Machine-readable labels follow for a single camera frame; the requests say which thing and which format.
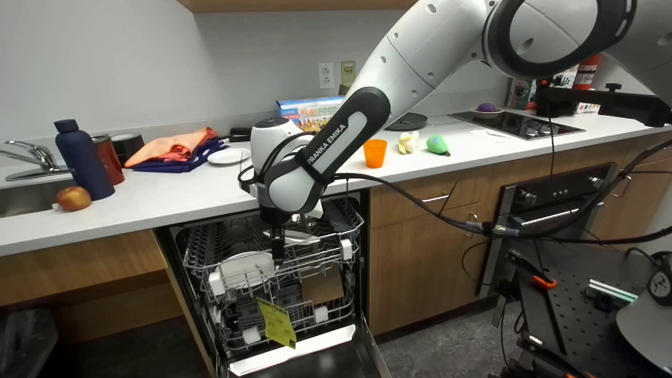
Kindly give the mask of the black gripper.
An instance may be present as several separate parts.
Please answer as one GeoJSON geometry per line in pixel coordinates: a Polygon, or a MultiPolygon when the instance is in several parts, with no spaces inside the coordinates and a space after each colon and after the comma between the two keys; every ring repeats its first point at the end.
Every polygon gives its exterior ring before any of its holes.
{"type": "Polygon", "coordinates": [[[289,215],[277,209],[262,209],[260,218],[268,226],[270,254],[274,263],[285,258],[285,247],[314,247],[320,235],[287,230],[289,215]]]}

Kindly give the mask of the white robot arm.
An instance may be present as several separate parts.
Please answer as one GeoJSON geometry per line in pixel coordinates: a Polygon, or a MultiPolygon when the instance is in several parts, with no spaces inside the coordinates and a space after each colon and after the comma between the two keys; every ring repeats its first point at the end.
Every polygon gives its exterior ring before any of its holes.
{"type": "Polygon", "coordinates": [[[637,0],[418,0],[372,51],[327,125],[303,148],[279,142],[253,170],[270,256],[285,256],[287,218],[312,211],[370,137],[465,64],[547,78],[618,45],[634,18],[637,0]]]}

